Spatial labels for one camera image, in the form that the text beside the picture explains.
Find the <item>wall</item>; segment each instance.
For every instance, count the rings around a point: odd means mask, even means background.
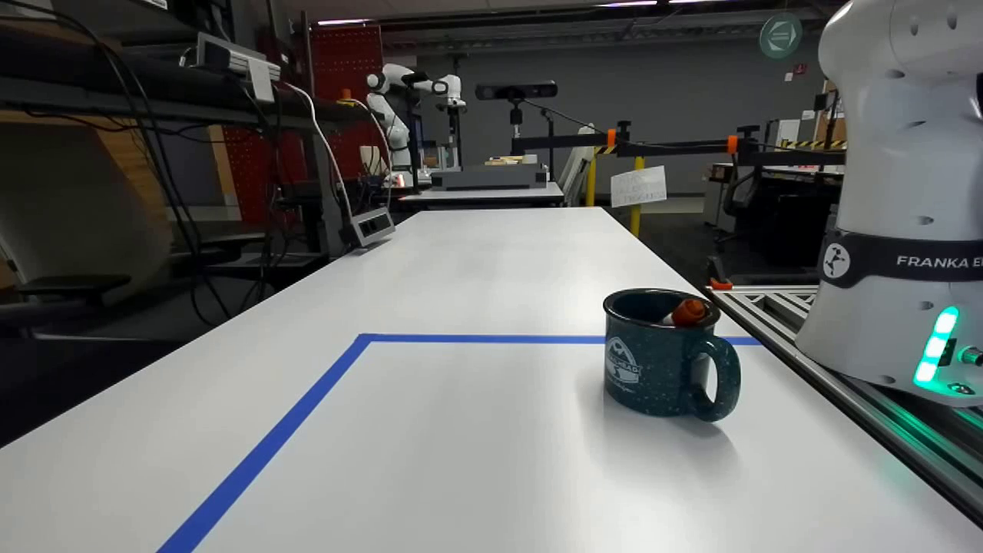
[[[727,42],[660,42],[625,48],[578,51],[494,51],[458,57],[421,57],[430,78],[458,71],[468,88],[464,164],[484,164],[511,152],[511,103],[477,101],[477,83],[557,81],[558,94],[544,101],[575,119],[615,125],[633,119],[635,142],[721,139],[738,125],[779,117],[798,117],[821,88],[813,61],[819,47],[806,42],[794,61],[771,61],[757,40]],[[783,83],[783,74],[806,64],[806,78]],[[441,115],[425,117],[426,139],[438,139]],[[523,135],[548,135],[536,109],[527,109]],[[721,157],[660,161],[670,171],[670,195],[703,195],[706,165]],[[629,161],[603,164],[603,187],[612,171],[629,169]]]

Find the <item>mug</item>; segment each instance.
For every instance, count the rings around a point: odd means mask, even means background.
[[[702,321],[674,324],[676,308],[698,308]],[[605,297],[605,390],[646,414],[696,414],[719,420],[741,396],[738,350],[713,335],[719,309],[698,296],[670,288],[625,288]],[[717,364],[717,396],[706,368]]]

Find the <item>blue tape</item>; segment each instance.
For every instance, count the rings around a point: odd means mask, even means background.
[[[605,345],[603,335],[361,335],[316,385],[278,420],[278,428],[219,481],[219,487],[175,527],[159,553],[191,553],[219,519],[244,498],[255,475],[280,454],[316,407],[336,390],[369,345]]]

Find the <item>table surface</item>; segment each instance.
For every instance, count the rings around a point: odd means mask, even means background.
[[[425,212],[0,450],[0,549],[976,553],[721,321],[721,425],[603,392],[603,297],[688,288],[603,208]]]
[[[494,187],[494,190],[430,187],[430,190],[404,197],[404,203],[458,203],[458,201],[562,201],[562,190],[551,182],[544,187]]]

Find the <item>franka robot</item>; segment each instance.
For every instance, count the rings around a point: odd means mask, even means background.
[[[795,345],[870,385],[983,407],[983,0],[851,0],[821,64],[851,155]]]

